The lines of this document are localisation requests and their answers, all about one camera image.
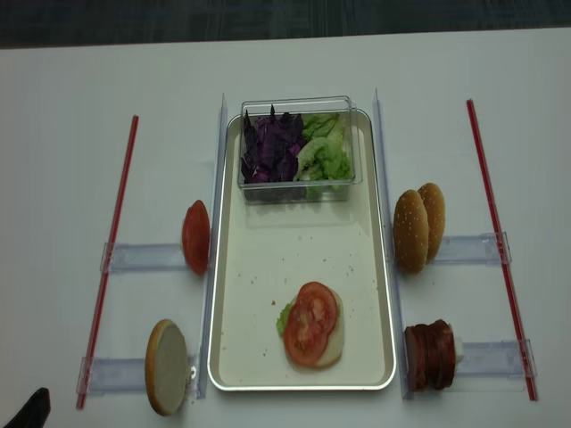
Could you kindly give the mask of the green lettuce in box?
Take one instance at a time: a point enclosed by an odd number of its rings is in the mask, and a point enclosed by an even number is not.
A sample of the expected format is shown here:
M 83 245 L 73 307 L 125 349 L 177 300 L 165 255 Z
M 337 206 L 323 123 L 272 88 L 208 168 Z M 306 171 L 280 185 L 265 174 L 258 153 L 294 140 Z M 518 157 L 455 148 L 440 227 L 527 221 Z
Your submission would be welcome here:
M 352 179 L 352 166 L 343 148 L 345 115 L 338 113 L 314 113 L 302 115 L 303 137 L 306 145 L 297 155 L 299 168 L 295 181 L 321 182 L 325 185 L 296 187 L 293 197 L 298 200 L 317 201 L 327 195 L 341 199 L 347 193 L 345 185 L 334 181 Z

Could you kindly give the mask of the upright tomato slice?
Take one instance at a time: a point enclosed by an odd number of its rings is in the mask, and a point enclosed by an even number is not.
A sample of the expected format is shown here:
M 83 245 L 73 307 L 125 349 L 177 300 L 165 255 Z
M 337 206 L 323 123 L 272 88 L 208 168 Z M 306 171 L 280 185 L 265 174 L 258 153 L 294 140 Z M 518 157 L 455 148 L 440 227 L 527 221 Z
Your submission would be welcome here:
M 199 276 L 208 269 L 210 231 L 207 209 L 202 200 L 197 200 L 186 212 L 181 243 L 187 265 Z

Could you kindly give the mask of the upper tomato slice on bun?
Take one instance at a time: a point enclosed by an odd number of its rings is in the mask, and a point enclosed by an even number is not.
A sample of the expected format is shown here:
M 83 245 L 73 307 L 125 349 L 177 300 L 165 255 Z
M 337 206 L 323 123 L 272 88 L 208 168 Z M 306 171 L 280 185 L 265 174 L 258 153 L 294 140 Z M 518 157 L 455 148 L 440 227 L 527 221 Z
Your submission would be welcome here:
M 317 326 L 324 334 L 333 332 L 339 315 L 334 293 L 320 282 L 309 282 L 298 292 L 295 307 L 304 326 Z

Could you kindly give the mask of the tomato slice on bun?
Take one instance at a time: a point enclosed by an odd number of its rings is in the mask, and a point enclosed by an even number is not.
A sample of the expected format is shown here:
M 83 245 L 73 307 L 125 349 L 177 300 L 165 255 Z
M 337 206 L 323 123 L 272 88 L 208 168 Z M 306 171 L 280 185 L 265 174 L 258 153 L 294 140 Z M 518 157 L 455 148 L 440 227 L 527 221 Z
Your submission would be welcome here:
M 298 300 L 291 306 L 282 338 L 289 358 L 299 366 L 321 363 L 339 318 L 336 301 Z
M 304 326 L 317 326 L 324 334 L 333 332 L 339 315 L 334 293 L 320 282 L 309 282 L 298 292 L 295 307 Z

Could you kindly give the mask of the lower tomato slice on bun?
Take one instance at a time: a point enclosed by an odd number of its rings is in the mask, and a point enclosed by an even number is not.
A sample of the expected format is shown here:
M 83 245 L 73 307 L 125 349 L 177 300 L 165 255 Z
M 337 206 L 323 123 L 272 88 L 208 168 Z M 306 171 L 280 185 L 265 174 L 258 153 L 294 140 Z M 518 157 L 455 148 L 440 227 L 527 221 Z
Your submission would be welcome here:
M 299 366 L 321 363 L 339 318 L 336 301 L 298 300 L 291 306 L 282 338 L 289 358 Z

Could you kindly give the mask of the lettuce leaf under tomato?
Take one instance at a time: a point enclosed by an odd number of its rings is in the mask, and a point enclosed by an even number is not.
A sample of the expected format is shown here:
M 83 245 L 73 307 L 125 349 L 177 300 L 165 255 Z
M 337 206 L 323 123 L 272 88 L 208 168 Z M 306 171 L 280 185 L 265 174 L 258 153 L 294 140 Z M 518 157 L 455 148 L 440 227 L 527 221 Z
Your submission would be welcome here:
M 282 338 L 284 335 L 284 331 L 286 329 L 289 314 L 290 314 L 290 311 L 291 311 L 293 306 L 294 306 L 294 304 L 292 302 L 287 303 L 285 305 L 285 307 L 281 310 L 281 312 L 277 318 L 276 328 L 277 328 L 277 333 L 278 333 L 280 338 Z

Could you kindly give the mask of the stack of meat slices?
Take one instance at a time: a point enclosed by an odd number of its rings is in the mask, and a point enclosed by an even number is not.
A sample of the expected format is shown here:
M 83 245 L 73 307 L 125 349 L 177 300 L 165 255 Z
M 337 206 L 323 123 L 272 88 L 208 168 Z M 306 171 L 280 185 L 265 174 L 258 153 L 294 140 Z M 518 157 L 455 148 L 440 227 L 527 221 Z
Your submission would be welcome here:
M 450 387 L 457 363 L 451 326 L 438 319 L 430 325 L 408 326 L 404 334 L 410 389 L 422 391 L 431 387 L 439 391 Z

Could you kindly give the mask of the white cheese piece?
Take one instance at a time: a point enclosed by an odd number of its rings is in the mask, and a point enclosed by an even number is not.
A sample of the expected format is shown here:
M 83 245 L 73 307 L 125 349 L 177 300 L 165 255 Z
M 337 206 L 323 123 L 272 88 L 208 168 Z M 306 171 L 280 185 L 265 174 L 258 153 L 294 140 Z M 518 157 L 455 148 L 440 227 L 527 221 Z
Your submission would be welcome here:
M 451 330 L 451 337 L 453 339 L 454 344 L 454 352 L 455 352 L 455 364 L 459 365 L 460 362 L 465 357 L 464 348 L 463 348 L 463 341 L 461 338 L 454 332 L 452 325 L 448 325 Z

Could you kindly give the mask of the cream metal tray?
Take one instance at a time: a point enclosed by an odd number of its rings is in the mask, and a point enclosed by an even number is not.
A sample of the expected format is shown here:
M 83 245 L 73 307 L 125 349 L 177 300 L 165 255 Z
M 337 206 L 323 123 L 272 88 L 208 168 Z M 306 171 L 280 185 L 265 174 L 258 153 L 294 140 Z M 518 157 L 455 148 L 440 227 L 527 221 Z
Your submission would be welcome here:
M 240 120 L 227 125 L 220 212 L 213 220 L 208 371 L 223 391 L 377 391 L 396 370 L 390 284 L 371 120 L 357 111 L 363 177 L 341 202 L 246 203 L 237 183 Z M 344 343 L 330 367 L 297 366 L 276 322 L 310 282 L 337 292 Z

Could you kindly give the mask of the clear plastic salad box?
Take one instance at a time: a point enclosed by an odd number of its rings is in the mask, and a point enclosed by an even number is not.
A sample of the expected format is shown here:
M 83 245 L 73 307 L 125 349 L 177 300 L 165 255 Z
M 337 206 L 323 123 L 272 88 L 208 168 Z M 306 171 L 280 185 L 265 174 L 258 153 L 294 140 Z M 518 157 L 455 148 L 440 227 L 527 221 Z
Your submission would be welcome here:
M 247 202 L 344 201 L 360 181 L 348 96 L 242 103 L 237 184 Z

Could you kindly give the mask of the purple cabbage pieces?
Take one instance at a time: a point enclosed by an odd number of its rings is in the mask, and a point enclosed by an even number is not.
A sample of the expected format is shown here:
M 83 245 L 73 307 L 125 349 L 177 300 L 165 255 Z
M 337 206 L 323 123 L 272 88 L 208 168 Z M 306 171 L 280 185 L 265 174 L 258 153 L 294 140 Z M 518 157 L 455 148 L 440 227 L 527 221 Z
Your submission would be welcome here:
M 293 182 L 298 172 L 297 155 L 306 145 L 300 114 L 285 112 L 278 116 L 274 106 L 270 115 L 252 124 L 248 112 L 243 118 L 245 150 L 241 172 L 246 184 Z

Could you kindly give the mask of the front sesame bun top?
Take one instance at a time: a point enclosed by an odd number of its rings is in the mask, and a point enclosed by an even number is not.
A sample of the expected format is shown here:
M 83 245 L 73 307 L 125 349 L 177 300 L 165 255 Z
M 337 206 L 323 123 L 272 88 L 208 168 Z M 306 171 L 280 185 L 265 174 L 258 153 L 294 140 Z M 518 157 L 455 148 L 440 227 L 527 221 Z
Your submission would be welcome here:
M 427 262 L 429 225 L 426 208 L 416 190 L 398 199 L 393 215 L 395 258 L 402 271 L 417 274 Z

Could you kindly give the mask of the sesame bun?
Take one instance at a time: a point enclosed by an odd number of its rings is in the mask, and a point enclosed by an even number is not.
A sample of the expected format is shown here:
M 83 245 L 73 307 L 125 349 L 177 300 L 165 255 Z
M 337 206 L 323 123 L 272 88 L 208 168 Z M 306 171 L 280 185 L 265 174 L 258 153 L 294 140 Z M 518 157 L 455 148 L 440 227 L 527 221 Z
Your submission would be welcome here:
M 445 200 L 440 187 L 434 183 L 422 185 L 418 192 L 424 203 L 428 221 L 427 261 L 435 259 L 445 228 Z
M 393 215 L 395 258 L 402 271 L 417 274 L 427 262 L 429 225 L 426 208 L 416 190 L 398 199 Z

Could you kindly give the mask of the rear sesame bun top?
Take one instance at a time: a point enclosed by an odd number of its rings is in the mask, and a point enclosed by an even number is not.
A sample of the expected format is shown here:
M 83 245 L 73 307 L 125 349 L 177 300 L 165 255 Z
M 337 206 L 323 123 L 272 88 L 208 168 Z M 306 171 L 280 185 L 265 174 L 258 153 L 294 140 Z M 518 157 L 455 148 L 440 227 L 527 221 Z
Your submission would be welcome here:
M 445 228 L 445 200 L 440 187 L 434 183 L 422 185 L 418 192 L 424 203 L 428 221 L 427 261 L 435 259 Z

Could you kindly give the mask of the upper left acrylic holder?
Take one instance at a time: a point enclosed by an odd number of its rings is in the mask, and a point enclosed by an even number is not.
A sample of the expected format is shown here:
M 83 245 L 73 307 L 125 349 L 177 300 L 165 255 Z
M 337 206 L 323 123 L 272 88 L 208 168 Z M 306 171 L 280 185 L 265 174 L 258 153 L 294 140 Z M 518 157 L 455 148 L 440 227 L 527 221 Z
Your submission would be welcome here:
M 100 264 L 102 273 L 186 270 L 176 243 L 106 243 Z

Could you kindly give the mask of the acrylic holder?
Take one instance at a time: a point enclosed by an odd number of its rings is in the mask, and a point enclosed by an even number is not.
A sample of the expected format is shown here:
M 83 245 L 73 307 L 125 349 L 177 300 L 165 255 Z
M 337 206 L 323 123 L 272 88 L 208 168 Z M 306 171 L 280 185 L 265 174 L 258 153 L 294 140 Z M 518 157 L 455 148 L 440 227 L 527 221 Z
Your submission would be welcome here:
M 143 392 L 144 358 L 82 358 L 76 388 L 79 396 Z
M 102 273 L 186 270 L 176 243 L 106 243 L 100 264 Z
M 446 235 L 433 262 L 435 264 L 509 265 L 512 261 L 506 233 Z
M 526 340 L 532 352 L 531 343 Z M 525 377 L 518 341 L 463 342 L 465 357 L 456 365 L 456 376 Z M 532 367 L 536 375 L 534 355 Z

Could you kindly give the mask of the left red strip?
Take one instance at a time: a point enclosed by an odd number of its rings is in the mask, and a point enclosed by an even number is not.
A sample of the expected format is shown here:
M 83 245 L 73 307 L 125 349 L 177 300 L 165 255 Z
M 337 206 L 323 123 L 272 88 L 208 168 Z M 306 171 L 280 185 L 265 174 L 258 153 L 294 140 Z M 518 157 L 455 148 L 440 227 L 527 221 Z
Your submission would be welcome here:
M 87 344 L 87 351 L 85 356 L 85 364 L 83 368 L 80 370 L 80 378 L 79 378 L 79 392 L 77 393 L 77 402 L 76 402 L 76 409 L 82 410 L 86 403 L 87 398 L 87 386 L 88 381 L 91 373 L 91 366 L 93 364 L 93 359 L 95 355 L 95 347 L 97 343 L 97 337 L 99 333 L 101 317 L 103 312 L 103 304 L 104 298 L 107 289 L 108 283 L 108 269 L 109 263 L 111 258 L 111 251 L 114 247 L 116 242 L 117 233 L 119 230 L 120 224 L 120 215 L 122 210 L 122 205 L 124 201 L 124 195 L 126 192 L 127 182 L 128 182 L 128 173 L 130 169 L 130 163 L 132 160 L 133 151 L 135 148 L 135 142 L 137 137 L 137 128 L 138 128 L 139 117 L 134 115 L 131 120 L 131 126 L 129 130 L 128 136 L 128 144 L 125 152 L 125 157 L 123 161 L 121 176 L 120 176 L 120 183 L 117 192 L 116 202 L 114 206 L 114 212 L 112 216 L 112 223 L 110 227 L 110 233 L 108 236 L 108 240 L 106 245 L 103 249 L 103 256 L 102 262 L 103 265 L 101 267 L 101 276 L 100 276 L 100 283 L 98 286 L 98 293 L 95 302 L 95 309 L 94 315 L 89 335 L 89 340 Z

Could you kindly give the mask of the red strip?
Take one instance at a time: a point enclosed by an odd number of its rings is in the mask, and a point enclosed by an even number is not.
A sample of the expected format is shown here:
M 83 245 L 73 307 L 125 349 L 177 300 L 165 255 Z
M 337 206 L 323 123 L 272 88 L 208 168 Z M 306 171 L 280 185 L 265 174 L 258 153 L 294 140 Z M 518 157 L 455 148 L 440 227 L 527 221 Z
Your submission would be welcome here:
M 126 192 L 127 182 L 128 182 L 128 173 L 130 169 L 130 163 L 132 160 L 133 151 L 135 148 L 135 142 L 137 137 L 137 128 L 138 128 L 139 117 L 134 115 L 131 120 L 131 126 L 129 130 L 128 136 L 128 144 L 125 152 L 125 157 L 123 161 L 121 176 L 120 176 L 120 183 L 117 192 L 116 202 L 114 206 L 114 212 L 112 216 L 112 223 L 110 227 L 110 233 L 108 236 L 108 240 L 106 245 L 103 249 L 103 256 L 102 262 L 103 265 L 101 267 L 101 276 L 100 276 L 100 283 L 98 286 L 98 293 L 95 302 L 95 309 L 94 315 L 89 335 L 89 340 L 87 344 L 87 351 L 85 356 L 85 364 L 83 368 L 80 370 L 80 378 L 79 378 L 79 392 L 77 393 L 77 402 L 76 402 L 76 409 L 82 410 L 86 403 L 87 398 L 87 386 L 88 381 L 91 373 L 91 366 L 93 364 L 93 359 L 95 355 L 95 347 L 97 343 L 97 337 L 99 333 L 101 317 L 103 312 L 103 304 L 104 298 L 107 289 L 108 283 L 108 269 L 109 263 L 111 258 L 111 251 L 114 247 L 116 242 L 117 233 L 119 230 L 120 224 L 120 215 L 122 210 L 122 205 L 124 201 L 124 195 Z
M 486 198 L 489 206 L 489 211 L 492 219 L 492 226 L 494 234 L 496 235 L 496 243 L 498 246 L 499 254 L 502 259 L 502 274 L 504 277 L 504 283 L 506 287 L 506 292 L 508 295 L 510 313 L 512 317 L 512 322 L 514 325 L 520 357 L 522 360 L 522 365 L 525 373 L 525 385 L 528 393 L 528 397 L 531 401 L 537 401 L 539 399 L 537 386 L 536 386 L 536 375 L 532 367 L 533 363 L 533 353 L 529 350 L 529 346 L 526 343 L 526 335 L 523 326 L 522 317 L 520 315 L 520 310 L 517 302 L 517 294 L 513 281 L 513 276 L 511 273 L 510 261 L 508 261 L 508 250 L 509 244 L 508 240 L 504 237 L 504 231 L 501 226 L 501 220 L 499 212 L 496 206 L 496 201 L 494 197 L 494 192 L 492 188 L 492 180 L 490 177 L 487 159 L 485 156 L 483 140 L 481 137 L 481 132 L 478 124 L 478 119 L 476 115 L 476 108 L 472 99 L 466 100 L 466 106 L 468 110 L 468 118 L 472 130 L 472 135 L 474 137 L 476 154 L 478 157 L 479 167 L 481 169 L 482 178 L 484 181 L 484 190 L 486 193 Z

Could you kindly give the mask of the upright bun bottom half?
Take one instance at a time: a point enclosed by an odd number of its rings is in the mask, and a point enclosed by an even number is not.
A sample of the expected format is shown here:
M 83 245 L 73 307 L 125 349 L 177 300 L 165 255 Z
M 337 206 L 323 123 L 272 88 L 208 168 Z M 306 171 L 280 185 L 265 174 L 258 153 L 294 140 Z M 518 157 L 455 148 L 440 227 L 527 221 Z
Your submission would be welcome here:
M 184 335 L 170 319 L 153 328 L 145 354 L 145 389 L 160 416 L 175 414 L 186 397 L 189 361 Z

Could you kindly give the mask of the upper right acrylic holder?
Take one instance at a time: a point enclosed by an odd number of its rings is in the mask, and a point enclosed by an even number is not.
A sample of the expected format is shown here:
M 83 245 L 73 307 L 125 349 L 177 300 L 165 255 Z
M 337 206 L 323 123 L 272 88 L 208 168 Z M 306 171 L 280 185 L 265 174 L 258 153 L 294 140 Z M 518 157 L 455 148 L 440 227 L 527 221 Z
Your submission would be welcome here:
M 512 261 L 506 233 L 446 235 L 433 262 L 435 264 L 509 265 Z

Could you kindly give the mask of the right red strip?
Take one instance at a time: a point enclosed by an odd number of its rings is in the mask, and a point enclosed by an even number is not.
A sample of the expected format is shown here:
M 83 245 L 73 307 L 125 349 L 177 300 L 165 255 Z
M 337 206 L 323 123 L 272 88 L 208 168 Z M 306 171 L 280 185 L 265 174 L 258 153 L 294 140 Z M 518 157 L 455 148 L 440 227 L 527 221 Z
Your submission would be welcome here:
M 526 335 L 523 326 L 522 317 L 520 315 L 520 310 L 517 302 L 517 294 L 513 281 L 513 276 L 511 273 L 510 261 L 508 261 L 508 250 L 509 244 L 508 240 L 504 237 L 504 231 L 501 226 L 501 220 L 499 212 L 496 206 L 496 201 L 494 197 L 494 192 L 492 188 L 492 180 L 490 177 L 487 159 L 485 156 L 483 140 L 481 137 L 481 132 L 478 124 L 478 119 L 476 115 L 476 108 L 472 99 L 466 100 L 466 106 L 468 110 L 468 118 L 472 130 L 472 135 L 474 137 L 476 154 L 478 157 L 479 167 L 481 169 L 482 178 L 484 181 L 484 190 L 486 193 L 486 198 L 489 206 L 489 211 L 492 219 L 492 226 L 494 234 L 496 235 L 496 243 L 498 246 L 499 254 L 502 259 L 502 274 L 504 277 L 504 283 L 506 287 L 506 292 L 508 295 L 510 313 L 512 317 L 512 322 L 514 325 L 520 357 L 522 360 L 522 365 L 525 373 L 525 385 L 528 393 L 528 397 L 531 401 L 537 401 L 539 399 L 537 386 L 536 386 L 536 375 L 532 367 L 533 363 L 533 353 L 529 350 L 529 346 L 526 343 Z

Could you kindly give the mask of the lower left acrylic holder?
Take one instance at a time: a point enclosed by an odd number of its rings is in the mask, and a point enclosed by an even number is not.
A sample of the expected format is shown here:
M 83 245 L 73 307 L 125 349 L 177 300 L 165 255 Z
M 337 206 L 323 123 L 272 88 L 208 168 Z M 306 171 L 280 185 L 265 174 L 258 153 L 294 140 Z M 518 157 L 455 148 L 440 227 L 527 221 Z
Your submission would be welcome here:
M 143 392 L 144 358 L 82 358 L 76 388 L 79 396 Z

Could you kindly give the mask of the lower right acrylic holder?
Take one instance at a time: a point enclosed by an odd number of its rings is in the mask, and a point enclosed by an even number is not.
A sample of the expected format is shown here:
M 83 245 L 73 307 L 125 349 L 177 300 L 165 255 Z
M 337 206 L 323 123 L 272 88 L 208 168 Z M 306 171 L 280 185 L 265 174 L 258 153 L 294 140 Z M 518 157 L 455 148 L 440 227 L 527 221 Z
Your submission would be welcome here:
M 526 340 L 532 352 L 531 343 Z M 456 365 L 456 376 L 525 377 L 518 341 L 463 342 L 465 357 Z M 536 375 L 534 355 L 532 367 Z

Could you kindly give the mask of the black object bottom left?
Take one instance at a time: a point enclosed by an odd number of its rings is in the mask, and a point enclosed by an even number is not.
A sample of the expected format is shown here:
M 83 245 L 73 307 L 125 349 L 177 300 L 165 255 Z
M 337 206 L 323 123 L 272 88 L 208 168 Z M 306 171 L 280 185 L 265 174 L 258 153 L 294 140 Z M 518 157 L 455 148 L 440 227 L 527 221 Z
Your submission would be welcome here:
M 50 391 L 39 388 L 4 428 L 43 428 L 50 412 Z

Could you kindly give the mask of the left clear acrylic rail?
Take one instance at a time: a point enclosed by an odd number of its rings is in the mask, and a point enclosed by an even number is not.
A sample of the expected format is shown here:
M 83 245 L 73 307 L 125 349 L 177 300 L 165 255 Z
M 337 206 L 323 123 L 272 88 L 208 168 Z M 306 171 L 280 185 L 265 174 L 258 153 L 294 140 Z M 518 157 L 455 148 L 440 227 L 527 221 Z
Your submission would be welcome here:
M 196 399 L 205 399 L 208 384 L 208 354 L 210 350 L 210 333 L 212 324 L 212 308 L 216 284 L 216 259 L 219 248 L 219 215 L 221 210 L 222 188 L 225 174 L 225 156 L 227 147 L 228 107 L 225 95 L 222 95 L 219 109 L 218 147 L 214 169 L 214 187 L 211 207 L 211 240 L 209 252 L 209 270 L 204 289 L 203 319 L 201 326 L 201 343 L 197 357 L 195 378 Z

